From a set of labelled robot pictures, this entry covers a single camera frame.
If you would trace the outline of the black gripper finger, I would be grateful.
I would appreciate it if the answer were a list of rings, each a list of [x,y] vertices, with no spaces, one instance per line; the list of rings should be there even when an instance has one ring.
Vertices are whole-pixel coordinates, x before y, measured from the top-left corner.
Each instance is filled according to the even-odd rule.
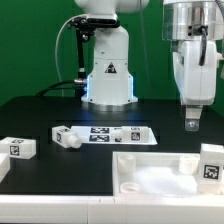
[[[185,129],[196,132],[199,130],[202,106],[187,105],[185,107]]]

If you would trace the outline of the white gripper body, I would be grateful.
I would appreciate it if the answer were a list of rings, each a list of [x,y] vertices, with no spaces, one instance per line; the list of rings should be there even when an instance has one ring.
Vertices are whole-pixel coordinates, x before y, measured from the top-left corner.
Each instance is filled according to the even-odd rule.
[[[179,41],[173,53],[174,78],[185,105],[211,105],[216,93],[217,48],[207,42],[205,62],[199,65],[200,41]]]

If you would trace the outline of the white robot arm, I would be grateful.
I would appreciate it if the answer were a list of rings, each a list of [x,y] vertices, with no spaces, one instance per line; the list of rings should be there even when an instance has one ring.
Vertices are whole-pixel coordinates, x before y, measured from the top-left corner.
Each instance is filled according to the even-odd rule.
[[[81,23],[95,37],[93,70],[87,77],[85,104],[99,110],[137,101],[128,72],[129,36],[118,15],[142,11],[150,0],[74,0],[84,10]],[[185,129],[199,129],[202,108],[216,93],[218,52],[224,39],[224,0],[163,0],[163,38],[171,42],[174,79],[185,107]]]

